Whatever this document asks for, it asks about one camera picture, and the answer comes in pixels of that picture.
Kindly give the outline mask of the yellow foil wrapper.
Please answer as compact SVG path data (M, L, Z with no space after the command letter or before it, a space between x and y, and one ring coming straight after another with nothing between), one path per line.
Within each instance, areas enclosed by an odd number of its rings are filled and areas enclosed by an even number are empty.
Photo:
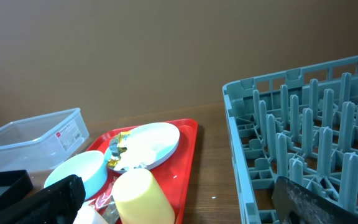
M121 160L121 154L127 151L127 140L131 135L130 131L120 132L115 135L109 142L109 146L104 153L104 160L107 167L114 169Z

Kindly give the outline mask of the white pink plastic cup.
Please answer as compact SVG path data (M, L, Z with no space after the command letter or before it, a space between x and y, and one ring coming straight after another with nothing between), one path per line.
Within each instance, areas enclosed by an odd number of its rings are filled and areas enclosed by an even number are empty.
M107 221L92 207L82 206L73 224L108 224Z

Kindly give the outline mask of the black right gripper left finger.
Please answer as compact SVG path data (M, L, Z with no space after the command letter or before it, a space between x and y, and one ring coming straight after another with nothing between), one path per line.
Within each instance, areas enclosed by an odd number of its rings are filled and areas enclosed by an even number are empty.
M72 224L85 201L81 177L69 175L0 211L0 224Z

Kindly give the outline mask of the white tissue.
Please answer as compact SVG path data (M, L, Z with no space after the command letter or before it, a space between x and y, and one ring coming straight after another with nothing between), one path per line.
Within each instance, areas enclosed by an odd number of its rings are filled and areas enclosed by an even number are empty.
M115 171L145 168L159 160L169 144L158 134L136 134L127 142L127 151L121 154L121 160Z

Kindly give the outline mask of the yellow plastic cup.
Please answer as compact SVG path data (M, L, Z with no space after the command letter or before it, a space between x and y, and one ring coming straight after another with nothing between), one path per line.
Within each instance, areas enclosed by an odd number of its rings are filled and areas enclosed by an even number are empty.
M112 187L124 224L174 224L175 212L155 177L147 169L132 169L119 176Z

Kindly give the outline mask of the light blue round plate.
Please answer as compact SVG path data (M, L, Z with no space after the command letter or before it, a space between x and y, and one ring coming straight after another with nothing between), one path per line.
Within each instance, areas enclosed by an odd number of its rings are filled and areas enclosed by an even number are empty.
M131 169L151 170L169 159L178 147L179 129L170 123L150 123L120 131L104 153L108 169L123 174Z

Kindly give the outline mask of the red snack wrapper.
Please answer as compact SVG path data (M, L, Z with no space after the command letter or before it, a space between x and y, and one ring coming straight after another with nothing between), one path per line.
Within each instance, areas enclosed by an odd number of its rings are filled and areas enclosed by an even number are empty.
M88 206L100 213L108 224L115 224L119 219L119 212L112 197L112 187L116 180L117 177L113 177L113 180L108 185L108 188L100 196L88 204Z

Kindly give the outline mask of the light blue bowl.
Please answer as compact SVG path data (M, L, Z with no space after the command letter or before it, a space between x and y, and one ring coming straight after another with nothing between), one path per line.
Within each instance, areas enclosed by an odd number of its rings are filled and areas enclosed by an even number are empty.
M85 188L85 200L94 196L105 184L108 171L101 151L82 152L60 164L47 177L44 187L58 182L69 175L81 177Z

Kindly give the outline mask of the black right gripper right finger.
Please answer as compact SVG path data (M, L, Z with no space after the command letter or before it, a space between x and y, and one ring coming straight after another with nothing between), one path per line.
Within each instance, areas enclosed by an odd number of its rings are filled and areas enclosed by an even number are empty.
M358 216L280 176L272 202L280 223L358 224Z

